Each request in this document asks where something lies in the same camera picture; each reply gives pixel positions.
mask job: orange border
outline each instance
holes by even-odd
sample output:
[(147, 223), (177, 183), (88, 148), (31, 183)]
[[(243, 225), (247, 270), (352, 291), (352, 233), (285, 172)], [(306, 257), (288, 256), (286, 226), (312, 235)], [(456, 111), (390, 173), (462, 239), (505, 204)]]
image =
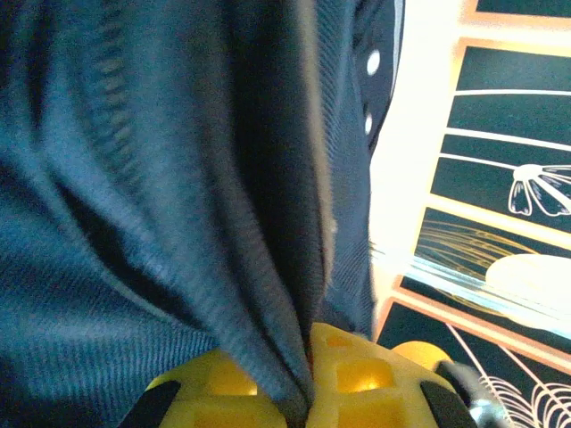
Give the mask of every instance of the orange border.
[(392, 277), (392, 279), (393, 280), (392, 280), (391, 286), (388, 288), (389, 294), (387, 296), (385, 296), (384, 299), (383, 299), (383, 296), (379, 296), (379, 298), (381, 298), (383, 300), (382, 300), (382, 303), (380, 301), (377, 303), (377, 304), (382, 304), (382, 307), (381, 307), (381, 310), (379, 311), (378, 318), (376, 320), (377, 324), (373, 325), (373, 342), (377, 342), (379, 336), (381, 335), (381, 330), (383, 328), (383, 325), (385, 324), (386, 317), (388, 316), (391, 305), (393, 304), (392, 303), (392, 299), (393, 299), (392, 296), (394, 295), (394, 292), (401, 287), (402, 280), (404, 279), (404, 276), (403, 275), (394, 275)]
[[(504, 346), (505, 348), (513, 350), (524, 357), (528, 357), (534, 361), (544, 364), (545, 366), (549, 366), (562, 373), (571, 375), (571, 366), (569, 365), (569, 361), (571, 360), (570, 354), (566, 354), (560, 350), (555, 350), (525, 336), (513, 333), (510, 330), (498, 327), (497, 325), (488, 323), (483, 319), (473, 317), (460, 310), (450, 308), (442, 303), (428, 299), (408, 290), (401, 290), (385, 303), (386, 308), (383, 308), (383, 315), (379, 318), (379, 336), (385, 326), (390, 309), (393, 307), (394, 303), (416, 310), (427, 317), (434, 318), (445, 324), (458, 327), (460, 330), (473, 334), (480, 339)], [(462, 322), (450, 320), (449, 315), (460, 317)]]
[(516, 25), (536, 29), (569, 29), (571, 19), (514, 13), (478, 12), (478, 0), (466, 0), (462, 7), (460, 22), (466, 24)]

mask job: cloth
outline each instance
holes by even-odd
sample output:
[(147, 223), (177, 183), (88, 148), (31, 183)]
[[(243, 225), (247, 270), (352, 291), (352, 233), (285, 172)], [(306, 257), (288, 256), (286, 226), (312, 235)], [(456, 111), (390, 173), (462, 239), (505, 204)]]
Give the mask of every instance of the cloth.
[(311, 322), (371, 330), (359, 7), (0, 4), (0, 426), (117, 426), (217, 346), (302, 426)]

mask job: ribbed fabric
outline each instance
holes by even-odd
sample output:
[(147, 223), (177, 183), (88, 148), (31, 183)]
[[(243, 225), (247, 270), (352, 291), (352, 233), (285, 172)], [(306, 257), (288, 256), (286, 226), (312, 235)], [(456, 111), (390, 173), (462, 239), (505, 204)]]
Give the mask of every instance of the ribbed fabric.
[(353, 8), (320, 0), (312, 23), (296, 1), (0, 5), (0, 426), (116, 426), (216, 346), (302, 426), (312, 320), (371, 329)]

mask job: white flower drawing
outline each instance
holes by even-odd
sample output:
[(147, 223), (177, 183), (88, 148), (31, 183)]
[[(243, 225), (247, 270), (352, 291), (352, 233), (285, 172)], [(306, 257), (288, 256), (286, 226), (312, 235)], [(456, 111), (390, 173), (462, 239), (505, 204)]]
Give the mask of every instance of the white flower drawing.
[(488, 375), (456, 329), (449, 324), (446, 326), (480, 372), (480, 383), (503, 406), (509, 428), (571, 427), (571, 385), (542, 382), (513, 352), (498, 345), (534, 381), (535, 386), (531, 400), (528, 401), (521, 391), (511, 383), (499, 377)]
[(508, 208), (530, 216), (532, 200), (547, 216), (571, 215), (571, 165), (522, 165), (514, 169)]

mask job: white dot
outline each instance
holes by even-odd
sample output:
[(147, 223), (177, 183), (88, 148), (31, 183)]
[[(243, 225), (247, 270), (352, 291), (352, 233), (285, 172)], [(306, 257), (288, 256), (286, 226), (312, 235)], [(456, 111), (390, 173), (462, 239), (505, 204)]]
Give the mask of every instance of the white dot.
[(375, 49), (373, 52), (371, 52), (371, 55), (368, 56), (367, 60), (367, 73), (369, 74), (369, 76), (372, 76), (377, 72), (380, 63), (381, 63), (381, 53), (378, 52), (377, 49)]
[(371, 113), (368, 113), (367, 117), (365, 118), (365, 133), (368, 135), (368, 133), (371, 132), (372, 128), (373, 128), (373, 115)]

